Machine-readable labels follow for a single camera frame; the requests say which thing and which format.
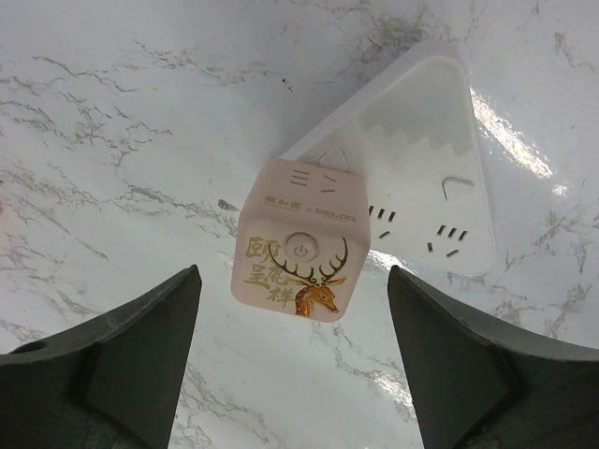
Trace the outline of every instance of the white marble countertop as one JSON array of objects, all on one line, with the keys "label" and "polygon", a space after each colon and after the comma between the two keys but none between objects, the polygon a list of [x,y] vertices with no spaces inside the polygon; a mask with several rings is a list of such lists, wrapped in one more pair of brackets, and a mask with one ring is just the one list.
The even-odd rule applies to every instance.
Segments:
[{"label": "white marble countertop", "polygon": [[421,448],[393,258],[372,255],[337,324],[247,308],[229,293],[238,213],[222,207],[426,38],[455,42],[469,70],[500,259],[473,279],[404,263],[599,347],[597,14],[592,0],[7,0],[0,353],[198,264],[172,447]]}]

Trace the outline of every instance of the deer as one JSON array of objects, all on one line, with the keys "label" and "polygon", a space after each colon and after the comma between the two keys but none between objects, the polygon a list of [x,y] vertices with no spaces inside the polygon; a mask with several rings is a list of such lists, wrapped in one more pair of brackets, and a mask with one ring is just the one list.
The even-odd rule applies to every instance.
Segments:
[{"label": "deer", "polygon": [[329,260],[330,267],[332,268],[332,272],[327,274],[323,271],[322,265],[318,267],[318,271],[320,271],[320,282],[314,276],[314,267],[310,267],[310,273],[308,276],[300,276],[298,274],[298,264],[296,264],[296,269],[291,271],[287,267],[287,261],[285,260],[283,264],[280,264],[276,258],[272,255],[272,251],[270,250],[269,245],[269,256],[272,263],[278,267],[282,272],[286,273],[287,280],[290,283],[295,285],[301,285],[304,288],[298,291],[296,294],[296,315],[305,316],[306,318],[310,318],[312,314],[313,305],[320,304],[325,307],[332,313],[338,313],[339,309],[335,305],[335,294],[330,290],[332,285],[340,285],[345,282],[345,277],[332,279],[347,263],[347,240],[343,238],[343,246],[345,248],[345,254],[343,257],[339,257],[339,255],[335,254],[335,258],[337,259],[338,264],[333,264],[332,260]]}]

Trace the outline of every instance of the power socket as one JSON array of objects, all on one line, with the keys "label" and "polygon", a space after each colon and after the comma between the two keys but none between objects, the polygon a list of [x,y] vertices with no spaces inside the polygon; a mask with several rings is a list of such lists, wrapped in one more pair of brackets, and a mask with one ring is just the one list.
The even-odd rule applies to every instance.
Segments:
[{"label": "power socket", "polygon": [[370,250],[367,208],[357,175],[269,161],[241,210],[233,296],[262,309],[338,320]]},{"label": "power socket", "polygon": [[451,44],[414,46],[282,157],[365,179],[373,250],[463,275],[496,259],[469,83]]}]

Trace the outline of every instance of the power outlet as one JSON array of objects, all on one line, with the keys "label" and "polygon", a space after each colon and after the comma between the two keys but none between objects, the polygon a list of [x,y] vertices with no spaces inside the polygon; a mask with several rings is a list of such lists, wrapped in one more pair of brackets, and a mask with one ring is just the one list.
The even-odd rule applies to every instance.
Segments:
[{"label": "power outlet", "polygon": [[463,275],[496,259],[470,87],[451,44],[414,46],[282,158],[365,179],[373,250]]}]

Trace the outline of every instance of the white power strip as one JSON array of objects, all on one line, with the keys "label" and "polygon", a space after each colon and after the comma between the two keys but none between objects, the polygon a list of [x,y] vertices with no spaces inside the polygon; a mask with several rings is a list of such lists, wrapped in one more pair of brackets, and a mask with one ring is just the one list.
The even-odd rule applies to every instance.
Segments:
[{"label": "white power strip", "polygon": [[414,46],[282,158],[366,180],[372,249],[479,275],[496,247],[465,69]]}]

